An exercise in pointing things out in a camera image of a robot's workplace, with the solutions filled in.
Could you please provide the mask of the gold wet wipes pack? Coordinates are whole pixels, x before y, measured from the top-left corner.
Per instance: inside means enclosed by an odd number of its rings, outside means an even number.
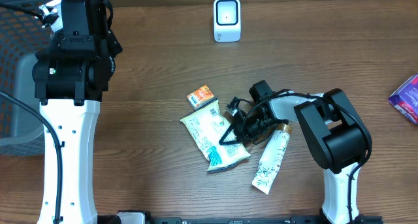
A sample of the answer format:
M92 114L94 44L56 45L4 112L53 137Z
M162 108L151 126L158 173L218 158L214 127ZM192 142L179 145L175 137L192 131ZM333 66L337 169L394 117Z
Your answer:
M221 115L217 99L180 120L195 141L198 149L209 161L208 173L226 170L251 157L241 143L221 145L222 136L231 125Z

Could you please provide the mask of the white floral tube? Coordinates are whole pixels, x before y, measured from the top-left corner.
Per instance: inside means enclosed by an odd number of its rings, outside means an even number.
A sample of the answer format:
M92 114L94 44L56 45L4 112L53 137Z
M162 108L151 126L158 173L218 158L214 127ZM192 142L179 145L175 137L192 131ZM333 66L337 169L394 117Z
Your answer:
M252 185L268 195L283 161L293 127L281 123L273 131L259 160Z

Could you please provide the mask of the small orange box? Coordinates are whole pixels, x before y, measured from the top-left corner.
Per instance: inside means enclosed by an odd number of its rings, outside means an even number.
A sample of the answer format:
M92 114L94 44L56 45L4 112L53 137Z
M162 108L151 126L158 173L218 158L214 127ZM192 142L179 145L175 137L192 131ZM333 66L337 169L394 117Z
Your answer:
M215 99L214 94L206 84L187 95L187 100L194 110L198 110L213 99Z

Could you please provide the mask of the red purple snack packet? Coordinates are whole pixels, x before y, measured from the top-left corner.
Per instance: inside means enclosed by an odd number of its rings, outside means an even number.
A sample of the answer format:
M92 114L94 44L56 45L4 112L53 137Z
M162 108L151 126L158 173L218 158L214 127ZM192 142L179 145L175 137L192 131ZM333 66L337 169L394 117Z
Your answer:
M388 98L388 102L412 123L417 124L417 74L409 77Z

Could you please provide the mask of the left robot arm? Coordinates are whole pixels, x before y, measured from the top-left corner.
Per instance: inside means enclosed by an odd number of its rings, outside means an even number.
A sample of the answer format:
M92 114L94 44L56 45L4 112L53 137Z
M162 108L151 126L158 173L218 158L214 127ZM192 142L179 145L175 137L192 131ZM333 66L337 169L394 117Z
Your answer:
M44 124L40 223L96 223L93 141L103 93L122 47L109 0L53 0L40 7L53 35L32 71Z

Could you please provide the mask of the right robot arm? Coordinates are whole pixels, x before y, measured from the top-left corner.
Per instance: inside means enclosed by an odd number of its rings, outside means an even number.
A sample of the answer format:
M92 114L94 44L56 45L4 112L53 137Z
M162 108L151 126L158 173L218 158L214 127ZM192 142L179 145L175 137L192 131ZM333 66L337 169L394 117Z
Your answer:
M263 142L271 128L300 125L314 161L324 171L325 199L318 221L367 223L357 208L357 180L372 153L372 137L341 89L326 93L273 91L265 80L249 89L252 108L235 97L227 106L233 122L219 140L222 146Z

